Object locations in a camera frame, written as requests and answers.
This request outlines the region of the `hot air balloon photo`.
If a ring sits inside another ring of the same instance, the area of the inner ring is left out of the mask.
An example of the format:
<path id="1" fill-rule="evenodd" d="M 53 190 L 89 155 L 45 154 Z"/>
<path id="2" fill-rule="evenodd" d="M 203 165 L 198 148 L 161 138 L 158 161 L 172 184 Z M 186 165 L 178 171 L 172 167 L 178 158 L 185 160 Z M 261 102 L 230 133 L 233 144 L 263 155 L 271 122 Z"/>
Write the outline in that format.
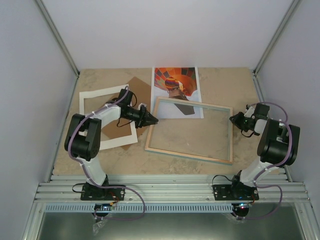
<path id="1" fill-rule="evenodd" d="M 154 67 L 151 78 L 151 108 L 156 106 L 157 97 L 201 102 L 199 72 L 197 67 Z M 202 119 L 201 107 L 179 103 L 158 104 L 158 119 Z"/>

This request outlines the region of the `white mat board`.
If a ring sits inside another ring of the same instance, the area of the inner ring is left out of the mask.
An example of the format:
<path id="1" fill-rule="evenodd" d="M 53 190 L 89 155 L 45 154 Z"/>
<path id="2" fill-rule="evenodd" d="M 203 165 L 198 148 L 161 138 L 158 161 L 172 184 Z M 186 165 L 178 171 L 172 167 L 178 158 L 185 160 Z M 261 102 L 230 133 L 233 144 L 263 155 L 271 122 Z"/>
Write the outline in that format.
<path id="1" fill-rule="evenodd" d="M 85 114 L 85 99 L 93 99 L 101 96 L 107 96 L 112 94 L 120 93 L 121 89 L 128 88 L 129 85 L 120 85 L 110 88 L 104 88 L 94 91 L 83 91 L 79 93 L 79 113 L 81 115 Z M 137 132 L 134 122 L 131 122 L 130 125 L 131 135 L 126 135 L 122 137 L 117 137 L 113 139 L 103 140 L 100 142 L 100 150 L 108 150 L 116 147 L 121 147 L 125 145 L 135 144 L 138 142 Z"/>

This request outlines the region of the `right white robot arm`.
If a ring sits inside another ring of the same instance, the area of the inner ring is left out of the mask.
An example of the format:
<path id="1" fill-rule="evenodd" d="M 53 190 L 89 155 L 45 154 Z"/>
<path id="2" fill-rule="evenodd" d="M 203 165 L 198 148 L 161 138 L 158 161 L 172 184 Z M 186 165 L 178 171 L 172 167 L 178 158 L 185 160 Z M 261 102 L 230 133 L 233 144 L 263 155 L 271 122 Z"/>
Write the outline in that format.
<path id="1" fill-rule="evenodd" d="M 268 117 L 270 106 L 284 113 L 284 120 Z M 249 167 L 238 172 L 231 180 L 229 193 L 236 200 L 253 198 L 258 182 L 271 171 L 292 165 L 298 155 L 301 128 L 288 123 L 289 117 L 283 107 L 271 102 L 247 105 L 245 112 L 229 118 L 241 133 L 251 131 L 247 138 L 260 136 L 257 159 Z"/>

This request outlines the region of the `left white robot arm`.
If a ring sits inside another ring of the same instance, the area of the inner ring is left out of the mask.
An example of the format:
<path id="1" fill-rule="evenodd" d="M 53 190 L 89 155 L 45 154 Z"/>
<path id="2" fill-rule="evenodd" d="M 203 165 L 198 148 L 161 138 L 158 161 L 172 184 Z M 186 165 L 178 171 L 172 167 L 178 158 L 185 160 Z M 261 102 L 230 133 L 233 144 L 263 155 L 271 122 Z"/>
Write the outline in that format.
<path id="1" fill-rule="evenodd" d="M 102 128 L 119 119 L 129 120 L 137 129 L 159 122 L 145 105 L 137 109 L 131 106 L 134 95 L 126 86 L 120 90 L 118 98 L 108 101 L 100 109 L 88 115 L 76 113 L 71 118 L 64 149 L 72 160 L 80 164 L 87 177 L 86 182 L 93 185 L 92 194 L 99 200 L 107 198 L 110 193 L 108 176 L 98 159 Z"/>

